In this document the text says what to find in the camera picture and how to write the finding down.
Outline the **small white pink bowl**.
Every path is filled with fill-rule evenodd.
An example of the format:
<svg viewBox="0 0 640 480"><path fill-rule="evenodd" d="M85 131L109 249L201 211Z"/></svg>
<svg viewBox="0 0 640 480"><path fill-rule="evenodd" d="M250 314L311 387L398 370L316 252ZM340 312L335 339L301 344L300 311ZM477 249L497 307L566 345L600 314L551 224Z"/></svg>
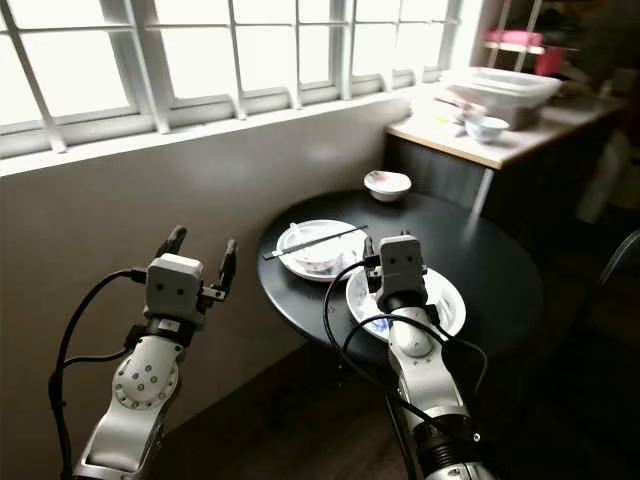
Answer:
<svg viewBox="0 0 640 480"><path fill-rule="evenodd" d="M410 192L412 180L403 173L375 170L365 175L364 187L375 200L394 204Z"/></svg>

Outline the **white plastic bag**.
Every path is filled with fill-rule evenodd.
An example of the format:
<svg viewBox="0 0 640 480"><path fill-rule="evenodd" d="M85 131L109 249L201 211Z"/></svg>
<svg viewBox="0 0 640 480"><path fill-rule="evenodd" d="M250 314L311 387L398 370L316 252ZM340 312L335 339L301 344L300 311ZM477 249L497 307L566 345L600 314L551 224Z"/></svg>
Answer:
<svg viewBox="0 0 640 480"><path fill-rule="evenodd" d="M596 223L607 207L640 209L640 146L632 146L622 131L614 131L605 143L579 202L577 219Z"/></svg>

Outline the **pink cloth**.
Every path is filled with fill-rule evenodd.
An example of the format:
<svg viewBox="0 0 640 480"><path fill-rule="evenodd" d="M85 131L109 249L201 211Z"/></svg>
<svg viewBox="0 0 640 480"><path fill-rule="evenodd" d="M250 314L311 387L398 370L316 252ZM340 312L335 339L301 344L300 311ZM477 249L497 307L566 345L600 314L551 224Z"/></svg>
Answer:
<svg viewBox="0 0 640 480"><path fill-rule="evenodd" d="M486 56L488 67L497 64L499 52L517 52L518 55L534 56L532 72L536 76L556 76L564 59L573 51L573 47L547 45L544 35L526 29L492 29L485 33L484 40L484 47L489 51Z"/></svg>

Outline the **black chopstick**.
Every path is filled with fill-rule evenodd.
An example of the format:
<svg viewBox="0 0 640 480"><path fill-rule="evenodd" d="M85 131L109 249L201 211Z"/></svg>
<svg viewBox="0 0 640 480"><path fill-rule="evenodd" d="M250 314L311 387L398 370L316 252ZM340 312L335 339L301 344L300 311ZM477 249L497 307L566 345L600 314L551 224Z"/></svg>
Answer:
<svg viewBox="0 0 640 480"><path fill-rule="evenodd" d="M325 236L325 237L320 237L315 239L308 239L308 241L305 241L300 244L293 244L293 246L284 247L284 248L280 248L280 250L274 250L274 251L271 251L270 253L265 253L265 255L262 256L262 260L278 259L278 257L288 255L288 253L306 250L306 248L315 246L315 244L333 241L333 239L337 239L342 236L347 236L347 234L355 233L357 232L357 230L365 230L367 228L369 228L367 227L367 225L360 225L360 227L352 227L347 230L342 230L342 232L330 234L330 236Z"/></svg>
<svg viewBox="0 0 640 480"><path fill-rule="evenodd" d="M362 234L364 234L364 230L357 230L357 232L355 232L355 233L347 234L347 236L342 236L342 237L340 237L340 238L346 238L346 237L352 237L352 238L355 238L357 233L360 233L360 234L361 234L361 236L362 236ZM330 239L330 241L328 241L328 242L337 241L337 239Z"/></svg>

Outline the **dark cabinet wooden top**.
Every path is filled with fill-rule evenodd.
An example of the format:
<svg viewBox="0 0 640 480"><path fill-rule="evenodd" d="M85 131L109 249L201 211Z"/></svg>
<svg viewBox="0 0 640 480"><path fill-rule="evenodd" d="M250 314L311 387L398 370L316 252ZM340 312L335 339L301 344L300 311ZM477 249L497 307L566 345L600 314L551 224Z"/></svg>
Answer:
<svg viewBox="0 0 640 480"><path fill-rule="evenodd" d="M631 100L554 99L524 131L479 143L461 127L415 116L387 127L383 169L406 174L412 191L451 201L539 248L575 223L575 210Z"/></svg>

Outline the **black chair back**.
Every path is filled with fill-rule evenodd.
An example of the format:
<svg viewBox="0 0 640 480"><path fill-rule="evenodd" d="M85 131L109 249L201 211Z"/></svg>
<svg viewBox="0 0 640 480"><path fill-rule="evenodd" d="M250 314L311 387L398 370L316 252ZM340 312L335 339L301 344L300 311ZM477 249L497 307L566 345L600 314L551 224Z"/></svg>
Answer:
<svg viewBox="0 0 640 480"><path fill-rule="evenodd" d="M616 247L600 270L593 288L591 288L588 302L586 302L586 312L588 315L599 305L602 296L607 291L608 285L614 279L620 278L623 273L634 271L640 273L640 228L631 230Z"/></svg>

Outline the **blue patterned white plate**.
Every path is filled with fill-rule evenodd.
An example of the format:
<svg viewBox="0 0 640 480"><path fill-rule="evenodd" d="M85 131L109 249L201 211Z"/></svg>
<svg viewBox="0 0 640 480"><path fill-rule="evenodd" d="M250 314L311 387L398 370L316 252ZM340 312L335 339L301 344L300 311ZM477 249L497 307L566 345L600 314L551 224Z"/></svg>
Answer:
<svg viewBox="0 0 640 480"><path fill-rule="evenodd" d="M428 268L425 275L428 303L436 308L438 323L449 337L460 334L466 324L466 305L460 291L445 276ZM367 317L384 314L376 302L376 294L369 291L364 269L358 268L346 276L346 302L349 314L360 321Z"/></svg>

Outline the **small red patterned item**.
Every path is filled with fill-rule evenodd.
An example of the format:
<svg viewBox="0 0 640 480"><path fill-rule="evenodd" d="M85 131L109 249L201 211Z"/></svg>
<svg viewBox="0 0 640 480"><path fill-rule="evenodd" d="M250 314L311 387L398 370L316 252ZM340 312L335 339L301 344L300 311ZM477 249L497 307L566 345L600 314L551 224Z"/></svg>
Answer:
<svg viewBox="0 0 640 480"><path fill-rule="evenodd" d="M431 99L428 118L433 122L462 125L467 120L484 118L488 109L484 105L471 102L462 97L438 95Z"/></svg>

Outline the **white window frame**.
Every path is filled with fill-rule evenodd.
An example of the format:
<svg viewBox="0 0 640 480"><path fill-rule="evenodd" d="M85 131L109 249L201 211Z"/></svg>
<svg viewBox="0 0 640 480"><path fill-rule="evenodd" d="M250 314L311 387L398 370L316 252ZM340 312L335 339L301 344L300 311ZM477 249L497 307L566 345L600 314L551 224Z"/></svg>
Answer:
<svg viewBox="0 0 640 480"><path fill-rule="evenodd" d="M0 0L14 157L433 82L461 0Z"/></svg>

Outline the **white blue patterned bowl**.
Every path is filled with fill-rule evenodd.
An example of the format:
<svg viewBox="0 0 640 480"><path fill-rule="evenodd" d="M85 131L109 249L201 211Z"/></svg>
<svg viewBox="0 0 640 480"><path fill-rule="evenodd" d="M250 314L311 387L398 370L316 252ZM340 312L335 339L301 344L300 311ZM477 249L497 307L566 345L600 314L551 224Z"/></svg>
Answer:
<svg viewBox="0 0 640 480"><path fill-rule="evenodd" d="M509 123L497 116L467 114L463 116L463 129L467 137L480 145L494 145L508 131Z"/></svg>

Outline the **metal shelf rack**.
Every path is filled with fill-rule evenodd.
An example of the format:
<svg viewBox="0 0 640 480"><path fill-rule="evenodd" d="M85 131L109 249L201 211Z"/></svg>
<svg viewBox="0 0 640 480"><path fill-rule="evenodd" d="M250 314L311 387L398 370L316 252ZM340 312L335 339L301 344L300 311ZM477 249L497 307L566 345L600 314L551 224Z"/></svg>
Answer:
<svg viewBox="0 0 640 480"><path fill-rule="evenodd" d="M489 6L488 18L481 23L480 42L477 45L477 64L480 67L488 67L486 56L489 51L484 47L484 37L492 29L526 29L544 35L547 45L572 47L571 52L577 50L575 42L579 36L579 18L568 13L567 4L561 0L490 0ZM570 54L564 59L556 76L550 77L562 76ZM497 64L493 68L535 74L532 72L532 64L532 55L503 51L499 52Z"/></svg>

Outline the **plain white plate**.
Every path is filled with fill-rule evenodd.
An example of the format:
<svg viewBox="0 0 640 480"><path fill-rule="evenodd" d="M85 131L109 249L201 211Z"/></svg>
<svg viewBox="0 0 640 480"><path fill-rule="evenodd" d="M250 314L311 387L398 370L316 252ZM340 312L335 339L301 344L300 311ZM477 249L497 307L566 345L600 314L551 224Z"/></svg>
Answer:
<svg viewBox="0 0 640 480"><path fill-rule="evenodd" d="M332 220L332 219L315 219L315 220L307 220L301 221L302 224L305 225L317 225L317 224L337 224L340 227L346 227L346 229L352 228L353 225L346 223L346 221ZM285 234L285 230L276 237L276 243L274 250L279 250L282 248L282 236ZM342 271L348 268L349 265L355 264L362 260L362 247L364 247L364 239L367 236L367 233L364 234L357 233L355 238L346 237L342 238L344 243L346 243L346 256L340 260L339 264L335 266L333 269L329 270L321 270L321 271L310 271L305 268L301 268L297 262L287 259L287 257L282 256L279 257L280 264L284 266L285 269L291 271L291 273L296 274L297 276L301 276L303 279L312 280L312 282L332 282L335 278L335 275L342 273Z"/></svg>

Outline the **round black table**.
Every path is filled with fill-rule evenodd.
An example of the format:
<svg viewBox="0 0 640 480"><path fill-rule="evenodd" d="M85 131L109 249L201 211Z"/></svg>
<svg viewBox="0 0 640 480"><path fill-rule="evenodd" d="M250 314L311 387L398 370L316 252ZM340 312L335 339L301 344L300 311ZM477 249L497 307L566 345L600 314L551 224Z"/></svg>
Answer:
<svg viewBox="0 0 640 480"><path fill-rule="evenodd" d="M291 223L332 219L367 225L372 238L404 229L422 244L426 265L460 291L466 324L461 338L484 349L490 361L509 355L540 323L543 283L530 253L485 218L452 202L410 193L397 204L376 201L362 189L308 198L279 212L250 253L259 283L275 310L303 338L329 344L323 326L326 283L293 274L279 261L262 260Z"/></svg>

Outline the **clear plastic tub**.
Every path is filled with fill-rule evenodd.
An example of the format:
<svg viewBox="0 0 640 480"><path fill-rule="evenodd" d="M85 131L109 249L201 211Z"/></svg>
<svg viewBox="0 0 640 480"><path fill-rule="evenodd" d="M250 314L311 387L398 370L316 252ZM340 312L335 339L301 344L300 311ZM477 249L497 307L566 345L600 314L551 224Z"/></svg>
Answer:
<svg viewBox="0 0 640 480"><path fill-rule="evenodd" d="M485 67L445 70L442 83L462 100L479 105L489 116L526 131L541 119L544 106L561 90L561 79Z"/></svg>

